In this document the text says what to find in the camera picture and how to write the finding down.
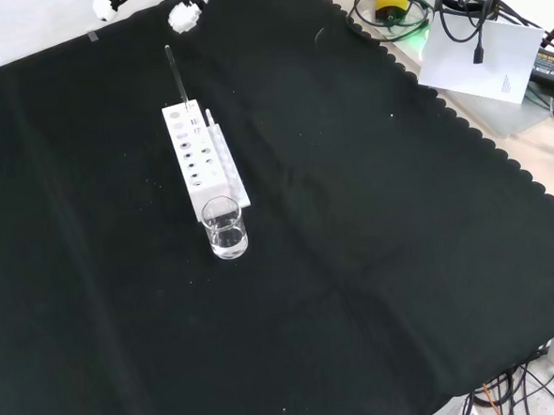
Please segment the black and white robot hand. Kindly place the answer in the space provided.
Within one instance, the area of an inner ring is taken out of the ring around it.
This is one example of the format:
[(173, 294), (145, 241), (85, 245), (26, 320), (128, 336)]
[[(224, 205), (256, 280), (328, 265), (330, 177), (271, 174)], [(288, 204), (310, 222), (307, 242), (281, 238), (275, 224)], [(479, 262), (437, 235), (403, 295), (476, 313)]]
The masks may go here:
[[(120, 8), (129, 0), (93, 0), (94, 13), (100, 21), (110, 22)], [(181, 0), (169, 14), (169, 25), (177, 34), (184, 34), (195, 28), (208, 0)]]

